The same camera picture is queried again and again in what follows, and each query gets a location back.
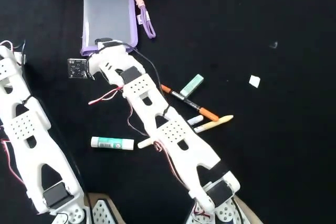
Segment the marker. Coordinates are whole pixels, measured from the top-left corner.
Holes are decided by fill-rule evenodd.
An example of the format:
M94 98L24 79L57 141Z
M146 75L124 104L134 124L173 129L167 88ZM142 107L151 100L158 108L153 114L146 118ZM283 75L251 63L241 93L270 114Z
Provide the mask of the marker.
M233 118L233 115L226 115L226 116L220 118L217 122L209 122L209 123L203 124L199 127L196 127L196 128L194 128L194 131L196 133L199 133L199 132L202 132L202 131L209 130L209 129L211 129L213 127L216 127L216 126L218 126L222 123L226 123L226 122L230 121L232 118Z
M181 101L184 101L186 104L188 104L189 106L193 107L194 109L196 109L201 115L204 115L205 117L209 118L210 120L217 122L219 117L216 116L214 113L210 112L209 110L198 106L196 103L193 103L192 101L190 101L189 99L187 99L186 97L184 97L183 95L173 91L172 89L166 87L165 85L161 85L161 88L164 92L168 93L168 94L172 94L173 96L179 98Z
M99 137L99 136L93 136L91 138L91 147L96 148L110 148L110 149L122 149L132 151L133 146L134 146L133 139Z

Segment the black tablecloth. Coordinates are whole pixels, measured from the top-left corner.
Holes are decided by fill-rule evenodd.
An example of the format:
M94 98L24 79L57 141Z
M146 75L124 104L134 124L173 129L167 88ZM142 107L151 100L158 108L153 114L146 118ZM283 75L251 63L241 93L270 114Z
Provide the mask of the black tablecloth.
M87 105L110 89L103 77L68 79L67 59L81 47L82 0L0 1L0 39L27 39L28 84L88 190L109 194L127 223L182 223L193 201L162 153L90 147L92 136L144 138L127 126L120 95ZM145 1L158 36L149 40L139 28L138 46L162 82L178 91L200 73L205 80L191 99L235 116L200 136L240 181L239 197L265 223L331 221L335 0ZM251 74L261 78L259 88L248 83ZM167 99L185 118L197 115ZM136 116L133 122L139 126ZM10 175L4 153L0 173L3 223L49 223Z

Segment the small white piece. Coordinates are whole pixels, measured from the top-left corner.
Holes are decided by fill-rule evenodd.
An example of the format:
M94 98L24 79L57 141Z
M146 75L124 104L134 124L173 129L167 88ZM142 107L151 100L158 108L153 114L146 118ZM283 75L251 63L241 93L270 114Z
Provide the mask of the small white piece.
M250 83L252 86L258 88L259 83L260 83L260 78L257 77L257 76L252 76L252 75L251 75L249 83Z
M203 121L204 117L202 115L195 116L194 118L190 118L187 122L190 125L194 125L196 123L199 123Z

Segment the white eraser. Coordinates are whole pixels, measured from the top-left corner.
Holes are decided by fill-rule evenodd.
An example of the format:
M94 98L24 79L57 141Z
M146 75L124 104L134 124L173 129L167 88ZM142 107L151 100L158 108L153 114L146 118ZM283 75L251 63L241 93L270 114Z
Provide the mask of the white eraser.
M257 88L257 87L259 86L259 83L260 83L260 78L257 77L257 76L252 76L252 75L251 75L249 83L250 83L252 86L254 86L254 87Z

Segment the eraser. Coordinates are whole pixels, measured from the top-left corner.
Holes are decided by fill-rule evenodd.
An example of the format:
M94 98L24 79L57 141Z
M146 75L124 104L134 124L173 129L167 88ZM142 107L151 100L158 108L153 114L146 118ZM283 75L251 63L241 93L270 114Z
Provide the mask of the eraser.
M197 74L181 91L180 94L188 97L203 82L204 78Z

